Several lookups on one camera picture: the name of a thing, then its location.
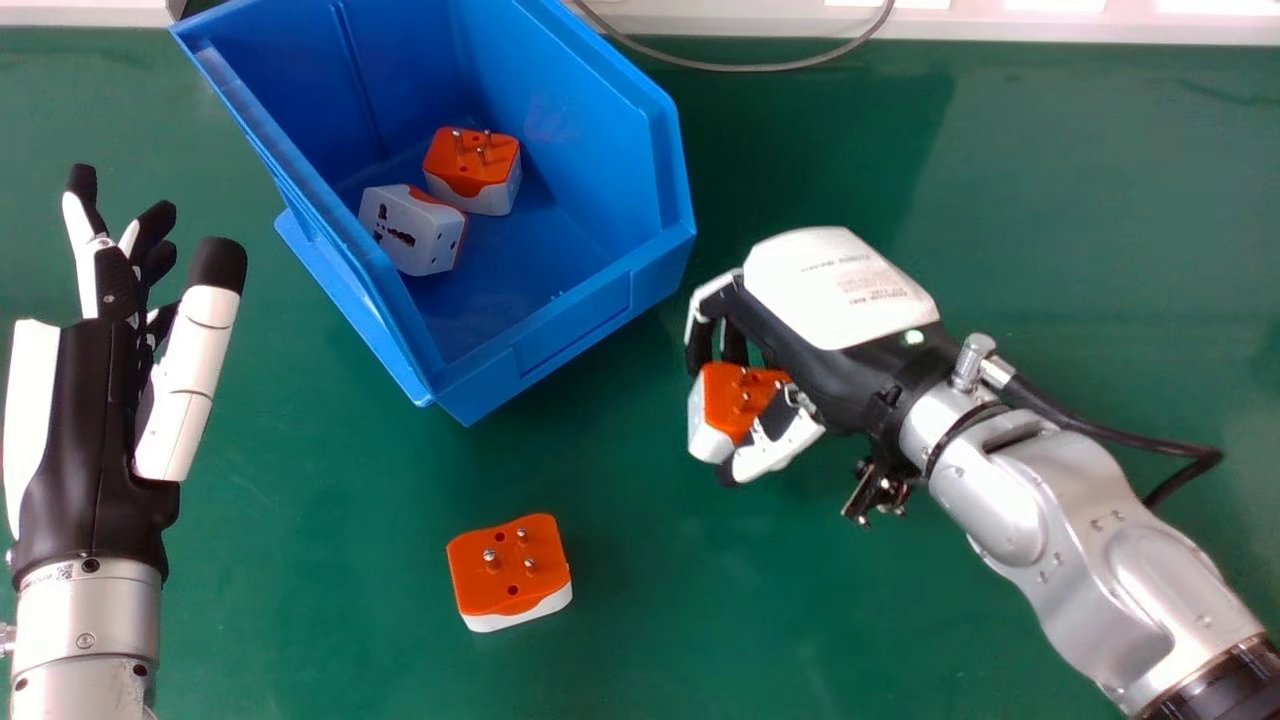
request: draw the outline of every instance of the green tabletop surface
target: green tabletop surface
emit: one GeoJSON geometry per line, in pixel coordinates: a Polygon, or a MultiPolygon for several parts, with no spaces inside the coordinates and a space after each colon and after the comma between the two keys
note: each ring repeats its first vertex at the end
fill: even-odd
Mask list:
{"type": "MultiPolygon", "coordinates": [[[[462,428],[406,400],[276,237],[274,184],[168,35],[0,31],[6,350],[18,318],[77,318],[74,161],[113,229],[168,197],[186,256],[205,234],[250,251],[165,536],[161,720],[1116,716],[928,497],[870,533],[838,516],[863,441],[736,492],[686,456],[687,290],[806,224],[854,228],[1076,410],[1224,447],[1162,515],[1280,628],[1280,53],[873,42],[796,74],[644,67],[680,108],[700,228],[681,296],[462,428]],[[445,543],[532,511],[559,520],[573,602],[470,633],[445,543]]],[[[1117,455],[1139,491],[1175,466],[1117,455]]]]}

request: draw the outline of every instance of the screw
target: screw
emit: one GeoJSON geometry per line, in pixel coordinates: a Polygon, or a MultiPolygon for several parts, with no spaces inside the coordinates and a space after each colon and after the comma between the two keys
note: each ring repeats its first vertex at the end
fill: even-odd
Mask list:
{"type": "Polygon", "coordinates": [[[951,370],[951,387],[960,392],[973,392],[978,388],[978,377],[982,373],[982,361],[996,351],[996,341],[988,334],[970,333],[964,338],[964,347],[956,357],[956,366],[951,370]]]}

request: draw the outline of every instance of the silver robotic arm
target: silver robotic arm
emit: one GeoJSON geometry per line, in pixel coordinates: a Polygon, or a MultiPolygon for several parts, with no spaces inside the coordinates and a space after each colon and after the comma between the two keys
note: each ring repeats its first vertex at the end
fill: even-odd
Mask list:
{"type": "Polygon", "coordinates": [[[150,719],[169,574],[160,536],[178,519],[247,259],[206,238],[182,300],[148,311],[177,259],[173,205],[154,205],[116,243],[88,165],[72,169],[61,205],[83,320],[19,320],[5,397],[5,559],[18,592],[3,638],[9,716],[150,719]]]}
{"type": "Polygon", "coordinates": [[[756,245],[741,270],[695,291],[686,346],[699,378],[690,450],[718,465],[723,484],[785,468],[823,434],[867,434],[873,455],[844,514],[869,527],[872,509],[901,515],[925,489],[1030,601],[1055,650],[1126,716],[1280,717],[1280,655],[1265,629],[1149,509],[1219,451],[1061,409],[989,337],[956,343],[923,288],[844,228],[756,245]],[[750,342],[790,379],[740,442],[726,418],[745,405],[714,407],[736,388],[708,386],[721,324],[722,363],[746,366],[750,342]],[[1098,441],[1192,462],[1143,502],[1098,441]]]}

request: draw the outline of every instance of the gray cable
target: gray cable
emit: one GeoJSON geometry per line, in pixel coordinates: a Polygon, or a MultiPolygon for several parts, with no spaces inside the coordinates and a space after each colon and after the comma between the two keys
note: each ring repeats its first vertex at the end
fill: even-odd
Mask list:
{"type": "Polygon", "coordinates": [[[586,0],[570,0],[582,14],[586,15],[591,22],[598,24],[604,35],[608,35],[617,42],[640,53],[641,55],[648,55],[650,58],[662,60],[664,63],[671,63],[672,65],[680,65],[681,68],[692,68],[695,70],[707,70],[712,73],[781,73],[786,70],[799,70],[801,68],[812,68],[814,65],[820,65],[828,60],[835,60],[841,55],[852,53],[864,42],[872,38],[881,27],[888,20],[890,13],[893,12],[895,0],[884,0],[881,5],[881,14],[877,15],[876,20],[868,26],[858,37],[850,40],[849,42],[836,47],[835,50],[828,50],[820,55],[814,55],[812,58],[804,58],[801,60],[788,60],[786,63],[760,63],[760,64],[746,64],[746,65],[731,65],[723,63],[704,63],[701,60],[690,60],[687,58],[677,58],[676,55],[668,55],[662,50],[654,50],[646,45],[640,45],[635,40],[627,37],[622,31],[609,24],[608,20],[600,17],[599,13],[593,10],[586,5],[586,0]]]}

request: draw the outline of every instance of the blue storage bin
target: blue storage bin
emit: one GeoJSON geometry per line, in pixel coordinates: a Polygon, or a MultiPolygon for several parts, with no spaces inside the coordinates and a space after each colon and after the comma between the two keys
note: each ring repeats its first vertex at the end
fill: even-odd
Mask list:
{"type": "Polygon", "coordinates": [[[671,99],[557,0],[233,0],[172,29],[262,158],[276,231],[417,405],[471,424],[675,292],[694,218],[671,99]],[[357,223],[440,126],[524,143],[504,218],[401,275],[357,223]]]}

